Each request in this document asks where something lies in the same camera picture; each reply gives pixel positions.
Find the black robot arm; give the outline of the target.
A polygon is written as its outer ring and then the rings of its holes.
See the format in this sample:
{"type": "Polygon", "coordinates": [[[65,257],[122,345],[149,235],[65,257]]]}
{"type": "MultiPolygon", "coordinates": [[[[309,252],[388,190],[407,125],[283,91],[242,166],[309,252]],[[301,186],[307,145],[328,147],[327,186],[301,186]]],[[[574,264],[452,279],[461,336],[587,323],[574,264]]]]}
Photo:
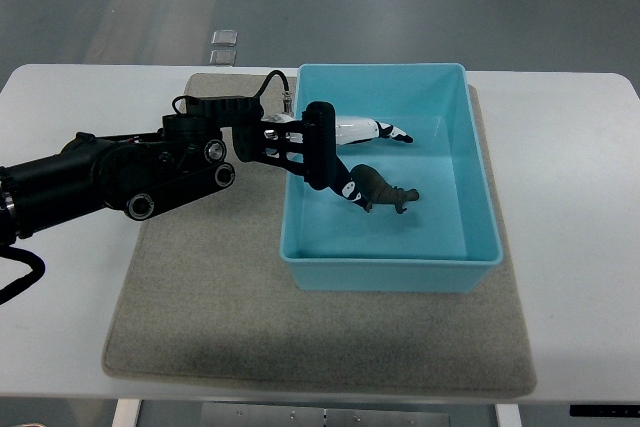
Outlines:
{"type": "Polygon", "coordinates": [[[79,132],[55,155],[1,170],[1,256],[29,272],[1,289],[8,302],[39,281],[45,263],[15,247],[41,230],[110,208],[143,221],[229,187],[224,129],[242,162],[298,175],[315,190],[342,193],[350,179],[336,154],[334,107],[310,103],[300,119],[264,116],[260,87],[252,96],[181,96],[183,109],[155,133],[96,137],[79,132]]]}

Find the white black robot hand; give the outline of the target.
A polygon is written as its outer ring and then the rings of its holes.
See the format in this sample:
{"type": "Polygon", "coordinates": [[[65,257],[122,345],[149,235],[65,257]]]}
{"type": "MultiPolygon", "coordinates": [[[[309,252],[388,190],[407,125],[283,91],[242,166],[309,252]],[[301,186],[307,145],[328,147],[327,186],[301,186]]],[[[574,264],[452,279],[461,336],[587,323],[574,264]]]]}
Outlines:
{"type": "MultiPolygon", "coordinates": [[[[391,139],[407,144],[413,142],[413,138],[409,134],[392,124],[355,116],[339,116],[336,120],[336,143],[338,145],[363,143],[375,138],[391,139]]],[[[336,158],[336,175],[330,188],[337,195],[364,210],[366,201],[351,177],[351,170],[348,170],[344,163],[336,158]]]]}

